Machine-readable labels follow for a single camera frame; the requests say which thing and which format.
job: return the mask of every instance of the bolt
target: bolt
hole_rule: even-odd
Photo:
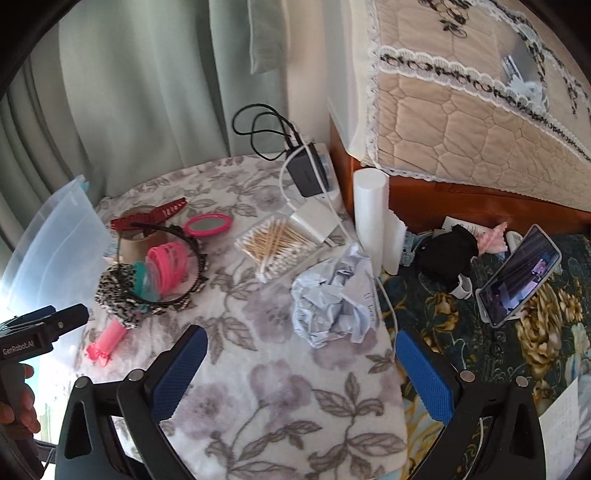
[[[141,368],[136,368],[135,370],[132,370],[131,372],[129,372],[129,375],[127,376],[127,378],[132,382],[137,382],[138,380],[141,380],[143,377],[144,371]]]
[[[472,383],[476,379],[476,375],[470,370],[462,370],[460,372],[460,378],[467,383]]]
[[[521,388],[525,388],[530,384],[527,378],[522,377],[521,375],[515,378],[515,383],[519,385]]]
[[[80,377],[78,380],[76,380],[74,382],[74,386],[76,388],[84,388],[85,386],[88,385],[89,380],[90,380],[90,378],[88,378],[88,377]]]

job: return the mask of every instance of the human hand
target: human hand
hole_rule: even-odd
[[[25,365],[25,378],[31,378],[35,373],[35,370],[30,365]],[[21,414],[19,416],[19,421],[22,424],[22,427],[14,427],[11,428],[11,436],[13,437],[30,437],[33,433],[38,433],[41,431],[41,424],[37,420],[37,412],[35,411],[35,407],[33,404],[35,403],[35,395],[31,387],[25,384],[25,388],[21,394]],[[10,424],[14,421],[14,412],[12,408],[4,403],[0,402],[0,423]]]

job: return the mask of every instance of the white plastic roll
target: white plastic roll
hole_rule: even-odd
[[[382,271],[388,185],[388,175],[377,168],[362,168],[353,174],[355,229],[363,250],[371,257],[374,275]]]
[[[390,275],[397,275],[407,227],[392,210],[386,212],[385,220],[384,270]]]

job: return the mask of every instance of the headboard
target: headboard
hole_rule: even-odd
[[[332,121],[330,156],[353,218],[353,173],[363,167],[347,153]],[[549,234],[589,234],[591,226],[591,212],[490,188],[406,177],[390,177],[389,207],[413,233],[440,228],[448,215],[488,227],[508,222],[509,230],[522,235],[533,223]]]

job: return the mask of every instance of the green curtain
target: green curtain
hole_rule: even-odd
[[[0,101],[0,273],[43,202],[78,174],[96,203],[169,171],[252,153],[230,122],[247,103],[287,114],[284,49],[262,50],[284,42],[280,3],[77,4]],[[282,141],[269,136],[256,146],[279,151]]]

